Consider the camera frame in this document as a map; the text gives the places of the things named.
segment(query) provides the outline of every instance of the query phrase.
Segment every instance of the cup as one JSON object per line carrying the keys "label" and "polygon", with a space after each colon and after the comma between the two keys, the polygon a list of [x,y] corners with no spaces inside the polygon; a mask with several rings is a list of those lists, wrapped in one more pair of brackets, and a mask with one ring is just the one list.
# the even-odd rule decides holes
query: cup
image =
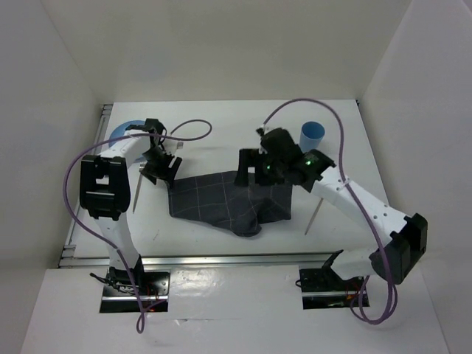
{"label": "cup", "polygon": [[316,149],[325,136],[325,128],[318,122],[306,122],[300,132],[300,148],[303,153]]}

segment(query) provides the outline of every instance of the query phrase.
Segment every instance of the white arm segment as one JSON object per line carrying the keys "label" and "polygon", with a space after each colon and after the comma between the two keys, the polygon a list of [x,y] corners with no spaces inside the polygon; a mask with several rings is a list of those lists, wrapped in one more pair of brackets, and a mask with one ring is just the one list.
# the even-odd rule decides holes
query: white arm segment
{"label": "white arm segment", "polygon": [[[370,233],[371,230],[365,217],[341,180],[339,169],[337,167],[329,167],[323,172],[322,177],[321,181],[315,182],[311,192],[329,201],[348,218]],[[346,179],[346,183],[349,183],[370,216],[370,220],[374,223],[383,246],[386,246],[392,240],[390,234],[393,231],[400,232],[406,225],[404,219],[406,215],[387,206],[383,201],[380,201],[357,183],[350,180],[349,177],[346,177]],[[369,256],[376,249],[344,250],[334,260],[331,268],[343,280],[375,274]]]}
{"label": "white arm segment", "polygon": [[[138,130],[126,131],[125,135],[143,133]],[[124,157],[126,160],[126,166],[129,168],[133,162],[138,159],[142,153],[149,150],[150,141],[149,136],[138,136],[116,142],[112,147],[103,151],[100,155],[102,157],[114,158]],[[118,249],[122,252],[126,263],[133,268],[139,259],[139,252],[136,250],[131,239],[131,233],[128,226],[128,219],[126,213],[122,213],[119,216],[118,221],[114,221],[111,218],[98,218],[96,219],[100,230],[102,231],[103,237],[113,242],[118,246]],[[115,267],[117,270],[125,270],[121,259],[113,247],[107,245],[108,254],[110,256],[110,267]]]}

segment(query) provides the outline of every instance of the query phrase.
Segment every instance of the cable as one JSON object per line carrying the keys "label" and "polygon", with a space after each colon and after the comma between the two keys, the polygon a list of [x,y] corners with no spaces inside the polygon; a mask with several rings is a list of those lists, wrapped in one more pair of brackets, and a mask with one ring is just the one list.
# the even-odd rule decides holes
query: cable
{"label": "cable", "polygon": [[133,288],[134,296],[136,297],[136,301],[138,302],[139,312],[141,313],[139,315],[138,321],[136,322],[136,331],[140,334],[143,333],[144,330],[145,330],[145,314],[146,314],[146,312],[148,312],[154,306],[164,302],[165,300],[154,302],[153,304],[147,306],[146,308],[143,306],[141,298],[139,296],[138,288],[137,288],[136,283],[134,281],[133,274],[130,270],[129,265],[126,263],[126,259],[123,257],[122,252],[118,249],[118,246],[115,245],[113,242],[111,242],[110,240],[104,238],[102,235],[99,235],[94,230],[87,227],[87,225],[85,225],[82,221],[80,221],[80,219],[76,216],[76,214],[72,210],[71,204],[69,202],[69,196],[67,195],[67,185],[69,183],[69,177],[70,177],[72,168],[75,166],[75,164],[77,164],[77,162],[81,158],[83,158],[87,153],[89,153],[90,151],[92,151],[95,148],[98,148],[99,146],[108,144],[110,142],[118,142],[120,140],[131,139],[131,138],[138,137],[138,136],[154,136],[156,138],[165,138],[165,139],[170,139],[170,140],[178,140],[178,141],[182,141],[182,142],[194,142],[195,140],[200,140],[200,139],[203,139],[203,138],[207,137],[212,132],[212,130],[213,130],[212,124],[210,122],[207,122],[206,120],[203,120],[203,119],[193,119],[191,121],[184,122],[184,123],[178,125],[177,128],[181,127],[184,124],[187,124],[188,122],[193,122],[193,121],[203,122],[203,123],[207,124],[209,126],[208,131],[205,134],[203,134],[201,136],[197,136],[195,138],[176,138],[174,136],[165,136],[165,135],[161,135],[161,134],[138,133],[138,134],[132,134],[132,135],[118,136],[117,138],[108,139],[108,140],[104,140],[102,142],[98,142],[96,144],[93,144],[91,147],[88,147],[87,149],[85,149],[84,151],[82,151],[81,153],[79,153],[77,156],[75,156],[72,159],[72,162],[67,167],[66,174],[64,176],[64,181],[63,181],[63,186],[62,186],[62,194],[63,194],[63,199],[64,199],[64,203],[66,205],[67,212],[71,215],[72,219],[80,227],[82,227],[82,229],[86,230],[89,234],[95,236],[99,240],[107,243],[113,249],[115,249],[117,251],[117,254],[118,254],[119,258],[123,262],[123,265],[125,266],[126,273],[127,273],[128,277],[130,279],[131,287]]}
{"label": "cable", "polygon": [[[286,107],[287,105],[290,105],[291,103],[295,103],[295,102],[310,102],[310,103],[315,103],[317,105],[321,105],[321,106],[325,107],[328,111],[330,111],[333,114],[333,116],[336,118],[336,121],[338,122],[338,125],[339,125],[339,134],[340,134],[340,137],[341,137],[340,144],[339,144],[339,163],[338,163],[338,166],[339,166],[339,172],[341,174],[341,179],[345,183],[346,182],[346,175],[344,173],[344,167],[343,167],[344,127],[342,125],[341,118],[339,118],[339,115],[336,113],[336,111],[330,105],[328,105],[327,103],[324,103],[322,101],[314,100],[314,99],[311,99],[311,98],[296,98],[296,99],[293,99],[293,100],[289,100],[289,101],[283,103],[282,105],[280,105],[279,107],[275,108],[275,110],[271,114],[269,114],[269,116],[265,119],[263,125],[266,125],[268,123],[268,121],[271,120],[271,118],[278,111],[280,111],[282,108]],[[375,241],[377,242],[378,250],[381,254],[383,268],[385,269],[385,274],[386,274],[386,282],[387,282],[387,286],[388,286],[388,295],[387,295],[385,308],[383,310],[383,313],[381,314],[381,316],[378,319],[370,319],[369,317],[367,317],[365,312],[364,312],[363,306],[362,306],[362,294],[364,293],[364,290],[367,286],[367,282],[369,281],[370,277],[365,278],[364,283],[361,286],[361,290],[359,291],[360,296],[357,296],[357,298],[354,298],[352,300],[350,310],[353,313],[353,315],[355,317],[357,317],[358,319],[360,319],[361,321],[366,322],[370,325],[379,325],[380,323],[382,323],[383,321],[388,319],[395,312],[395,309],[397,308],[397,303],[398,303],[397,287],[393,283],[392,271],[390,269],[390,264],[389,264],[389,261],[387,260],[385,250],[384,250],[384,246],[382,245],[381,238],[378,234],[377,229],[375,228],[374,223],[370,219],[370,216],[367,213],[366,209],[364,208],[364,205],[362,205],[361,201],[359,200],[358,196],[355,194],[352,187],[349,184],[345,184],[345,186],[346,186],[347,190],[349,191],[349,193],[351,194],[351,196],[353,197],[354,202],[357,204],[357,206],[361,210],[362,215],[364,216],[367,224],[369,225],[369,228],[372,230],[372,233],[374,234],[374,238],[375,238]],[[361,315],[358,315],[354,311],[353,305],[354,305],[354,301],[356,299],[358,300],[359,312],[361,313]]]}

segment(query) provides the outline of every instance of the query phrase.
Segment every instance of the grid pattern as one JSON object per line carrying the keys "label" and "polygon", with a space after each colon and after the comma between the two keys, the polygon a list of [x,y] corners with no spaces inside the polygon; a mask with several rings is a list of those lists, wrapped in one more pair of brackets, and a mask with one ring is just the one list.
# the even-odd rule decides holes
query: grid pattern
{"label": "grid pattern", "polygon": [[236,171],[175,180],[168,191],[169,213],[174,218],[202,221],[237,236],[251,237],[261,224],[291,219],[292,186],[271,187],[254,183],[236,187]]}

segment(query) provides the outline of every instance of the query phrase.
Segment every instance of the black cloth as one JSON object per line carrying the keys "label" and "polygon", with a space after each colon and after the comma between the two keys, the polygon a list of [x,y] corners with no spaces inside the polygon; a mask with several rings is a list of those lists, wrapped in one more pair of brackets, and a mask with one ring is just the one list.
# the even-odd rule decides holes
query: black cloth
{"label": "black cloth", "polygon": [[248,187],[236,187],[235,176],[229,171],[175,180],[168,191],[170,215],[242,237],[257,235],[263,223],[291,219],[291,185],[259,186],[250,174]]}

